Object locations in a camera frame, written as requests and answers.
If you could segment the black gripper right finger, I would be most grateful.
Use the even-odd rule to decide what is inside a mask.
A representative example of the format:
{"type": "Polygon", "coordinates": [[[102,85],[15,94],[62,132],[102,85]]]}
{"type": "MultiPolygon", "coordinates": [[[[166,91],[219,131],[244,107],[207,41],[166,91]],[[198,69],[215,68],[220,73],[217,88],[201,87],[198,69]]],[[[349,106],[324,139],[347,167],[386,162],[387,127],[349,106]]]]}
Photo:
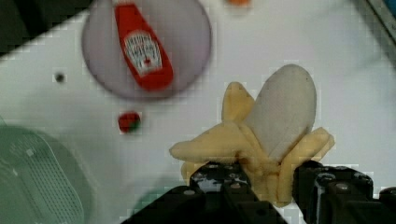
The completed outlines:
{"type": "Polygon", "coordinates": [[[345,166],[303,163],[293,174],[292,197],[306,224],[396,224],[395,188],[375,198],[373,179],[345,166]]]}

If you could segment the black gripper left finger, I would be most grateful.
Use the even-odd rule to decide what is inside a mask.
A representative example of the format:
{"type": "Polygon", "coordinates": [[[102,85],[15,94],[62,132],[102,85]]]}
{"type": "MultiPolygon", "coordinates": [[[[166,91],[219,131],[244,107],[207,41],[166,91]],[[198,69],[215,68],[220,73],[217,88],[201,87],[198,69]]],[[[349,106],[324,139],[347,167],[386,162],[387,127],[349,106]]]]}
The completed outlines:
{"type": "Polygon", "coordinates": [[[187,186],[169,189],[121,224],[287,224],[258,199],[238,163],[210,162],[187,186]]]}

